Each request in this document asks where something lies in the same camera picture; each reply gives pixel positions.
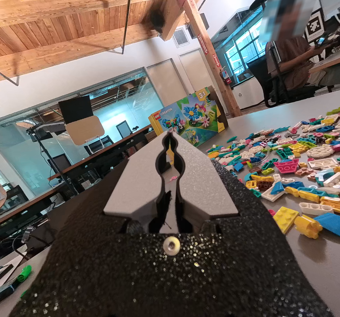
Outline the black desktop monitor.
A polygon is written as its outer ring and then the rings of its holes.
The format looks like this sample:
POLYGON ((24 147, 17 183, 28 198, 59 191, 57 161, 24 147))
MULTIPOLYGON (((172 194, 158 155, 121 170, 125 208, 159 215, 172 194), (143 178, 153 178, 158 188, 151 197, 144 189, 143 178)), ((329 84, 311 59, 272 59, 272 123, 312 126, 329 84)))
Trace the black desktop monitor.
POLYGON ((89 95, 60 101, 58 105, 65 124, 93 116, 89 95))

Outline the black box speaker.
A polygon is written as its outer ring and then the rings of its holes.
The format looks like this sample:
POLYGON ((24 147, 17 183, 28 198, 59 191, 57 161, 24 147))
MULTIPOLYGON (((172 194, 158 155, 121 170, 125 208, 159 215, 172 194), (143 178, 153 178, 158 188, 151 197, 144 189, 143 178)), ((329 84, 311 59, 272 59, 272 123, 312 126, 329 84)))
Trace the black box speaker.
MULTIPOLYGON (((205 14, 204 13, 200 13, 200 16, 201 16, 202 22, 203 22, 203 24, 205 26, 205 29, 208 30, 209 24, 207 22, 205 14)), ((189 32, 189 35, 190 35, 191 39, 197 38, 197 36, 196 36, 196 34, 194 32, 193 26, 190 23, 186 24, 186 30, 189 32)))

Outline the black round ceiling speaker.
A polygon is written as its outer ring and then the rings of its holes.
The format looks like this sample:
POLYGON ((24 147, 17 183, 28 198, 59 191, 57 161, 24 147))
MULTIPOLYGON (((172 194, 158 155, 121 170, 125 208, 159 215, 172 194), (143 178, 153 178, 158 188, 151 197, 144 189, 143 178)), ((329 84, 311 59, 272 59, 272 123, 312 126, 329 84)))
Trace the black round ceiling speaker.
POLYGON ((163 27, 165 24, 165 18, 161 9, 153 9, 150 12, 149 19, 152 29, 161 36, 163 34, 163 27))

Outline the wooden support post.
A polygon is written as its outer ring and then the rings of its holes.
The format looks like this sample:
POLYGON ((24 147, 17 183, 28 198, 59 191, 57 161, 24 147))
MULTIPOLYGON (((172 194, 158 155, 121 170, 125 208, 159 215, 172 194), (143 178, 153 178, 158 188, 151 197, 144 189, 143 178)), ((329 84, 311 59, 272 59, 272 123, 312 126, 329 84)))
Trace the wooden support post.
POLYGON ((222 95, 223 101, 229 114, 232 117, 241 116, 241 110, 236 102, 230 86, 226 85, 221 79, 220 69, 222 68, 222 66, 210 40, 208 32, 202 22, 195 0, 185 0, 183 3, 183 8, 185 10, 185 14, 190 21, 190 24, 193 26, 194 32, 198 38, 206 61, 215 78, 215 82, 218 85, 219 91, 222 95))

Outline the pile of colourful toy bricks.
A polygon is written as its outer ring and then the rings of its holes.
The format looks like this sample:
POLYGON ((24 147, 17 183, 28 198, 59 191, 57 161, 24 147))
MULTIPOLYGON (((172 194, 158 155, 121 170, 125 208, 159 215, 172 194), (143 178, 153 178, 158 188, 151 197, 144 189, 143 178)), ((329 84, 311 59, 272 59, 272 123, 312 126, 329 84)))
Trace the pile of colourful toy bricks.
POLYGON ((269 209, 283 234, 294 228, 317 239, 323 231, 339 232, 339 108, 293 126, 229 139, 206 151, 257 198, 274 203, 285 194, 298 208, 269 209))

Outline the green marker pen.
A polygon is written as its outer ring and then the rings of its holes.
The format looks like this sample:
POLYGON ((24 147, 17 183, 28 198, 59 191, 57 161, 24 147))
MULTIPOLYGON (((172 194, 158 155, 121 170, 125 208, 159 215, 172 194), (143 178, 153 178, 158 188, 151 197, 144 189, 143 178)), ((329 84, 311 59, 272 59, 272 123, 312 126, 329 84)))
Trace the green marker pen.
POLYGON ((16 278, 17 282, 22 283, 25 280, 27 280, 27 278, 30 276, 31 272, 32 272, 32 266, 31 265, 25 266, 22 269, 21 273, 17 276, 17 278, 16 278))

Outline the yellow toy brick set box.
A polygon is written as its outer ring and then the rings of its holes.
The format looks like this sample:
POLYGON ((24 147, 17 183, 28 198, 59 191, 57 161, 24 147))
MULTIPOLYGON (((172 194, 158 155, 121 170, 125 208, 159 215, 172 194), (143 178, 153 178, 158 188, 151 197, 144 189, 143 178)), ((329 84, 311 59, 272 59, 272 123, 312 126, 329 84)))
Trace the yellow toy brick set box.
POLYGON ((205 87, 148 117, 157 136, 175 132, 198 147, 228 127, 213 86, 205 87))

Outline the wooden work table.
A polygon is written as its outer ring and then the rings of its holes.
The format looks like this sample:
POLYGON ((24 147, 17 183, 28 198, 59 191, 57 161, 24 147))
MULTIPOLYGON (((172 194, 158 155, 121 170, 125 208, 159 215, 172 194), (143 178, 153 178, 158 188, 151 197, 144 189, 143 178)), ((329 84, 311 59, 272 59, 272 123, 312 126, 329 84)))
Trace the wooden work table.
POLYGON ((333 54, 331 56, 328 56, 326 59, 314 64, 313 67, 309 70, 309 73, 315 73, 339 63, 340 55, 333 54))

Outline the white wall vent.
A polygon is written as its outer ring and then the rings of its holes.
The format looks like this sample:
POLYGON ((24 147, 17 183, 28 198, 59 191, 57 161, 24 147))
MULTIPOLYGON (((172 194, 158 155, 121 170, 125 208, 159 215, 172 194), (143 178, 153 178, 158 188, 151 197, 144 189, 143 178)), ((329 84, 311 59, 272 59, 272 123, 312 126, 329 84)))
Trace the white wall vent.
POLYGON ((181 48, 190 44, 190 41, 183 27, 180 27, 174 31, 172 39, 177 48, 181 48))

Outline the black office chair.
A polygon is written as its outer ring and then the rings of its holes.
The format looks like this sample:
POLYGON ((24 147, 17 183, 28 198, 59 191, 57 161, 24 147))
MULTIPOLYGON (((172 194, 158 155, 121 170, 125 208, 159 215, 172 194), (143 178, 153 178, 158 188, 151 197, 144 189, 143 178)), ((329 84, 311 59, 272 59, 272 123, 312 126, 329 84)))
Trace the black office chair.
POLYGON ((249 70, 261 85, 266 107, 271 108, 285 103, 307 99, 314 96, 315 92, 321 89, 321 87, 317 85, 304 85, 295 90, 287 90, 285 83, 286 74, 289 74, 291 71, 283 73, 280 71, 276 59, 278 52, 275 51, 275 46, 270 47, 269 52, 276 68, 276 75, 273 77, 268 73, 266 56, 261 56, 248 63, 249 70))

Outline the white recycling bin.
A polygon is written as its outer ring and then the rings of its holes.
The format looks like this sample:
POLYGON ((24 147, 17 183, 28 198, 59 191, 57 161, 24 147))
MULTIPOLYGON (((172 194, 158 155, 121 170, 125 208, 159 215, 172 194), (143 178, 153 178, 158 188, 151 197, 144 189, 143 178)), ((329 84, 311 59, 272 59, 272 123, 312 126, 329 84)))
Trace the white recycling bin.
POLYGON ((232 93, 241 110, 264 101, 262 87, 255 77, 248 78, 235 85, 232 93))

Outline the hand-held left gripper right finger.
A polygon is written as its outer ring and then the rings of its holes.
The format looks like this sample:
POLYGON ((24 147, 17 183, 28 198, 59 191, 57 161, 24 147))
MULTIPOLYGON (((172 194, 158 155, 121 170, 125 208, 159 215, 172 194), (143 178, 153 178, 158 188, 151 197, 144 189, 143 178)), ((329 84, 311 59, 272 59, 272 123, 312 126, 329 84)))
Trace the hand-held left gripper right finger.
POLYGON ((175 200, 179 232, 198 232, 206 221, 238 216, 210 158, 177 133, 170 133, 170 147, 179 173, 175 200))

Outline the black white tag board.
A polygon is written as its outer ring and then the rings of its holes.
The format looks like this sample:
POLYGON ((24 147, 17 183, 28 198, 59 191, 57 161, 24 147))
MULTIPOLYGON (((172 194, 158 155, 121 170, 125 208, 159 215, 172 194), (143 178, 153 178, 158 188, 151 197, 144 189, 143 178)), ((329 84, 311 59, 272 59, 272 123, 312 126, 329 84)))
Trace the black white tag board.
POLYGON ((308 43, 312 43, 321 38, 324 34, 324 15, 322 8, 312 12, 310 19, 306 25, 304 36, 308 43))

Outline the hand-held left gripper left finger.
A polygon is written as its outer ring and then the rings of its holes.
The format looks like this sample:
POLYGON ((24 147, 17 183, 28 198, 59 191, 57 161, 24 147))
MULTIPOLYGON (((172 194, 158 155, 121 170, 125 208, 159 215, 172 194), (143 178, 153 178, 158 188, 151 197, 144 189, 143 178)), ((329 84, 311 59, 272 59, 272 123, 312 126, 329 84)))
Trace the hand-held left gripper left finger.
POLYGON ((131 156, 108 199, 104 214, 139 223, 145 232, 159 233, 172 199, 163 173, 170 164, 170 133, 164 132, 131 156))

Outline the pale door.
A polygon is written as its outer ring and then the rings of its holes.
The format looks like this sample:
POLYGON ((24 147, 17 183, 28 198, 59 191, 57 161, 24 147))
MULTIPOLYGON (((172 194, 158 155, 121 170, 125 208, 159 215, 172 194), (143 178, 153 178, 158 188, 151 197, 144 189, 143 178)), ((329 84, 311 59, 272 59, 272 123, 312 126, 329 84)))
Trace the pale door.
POLYGON ((146 70, 164 107, 188 96, 172 59, 151 65, 146 70))
POLYGON ((195 92, 214 86, 200 48, 179 55, 179 59, 195 92))

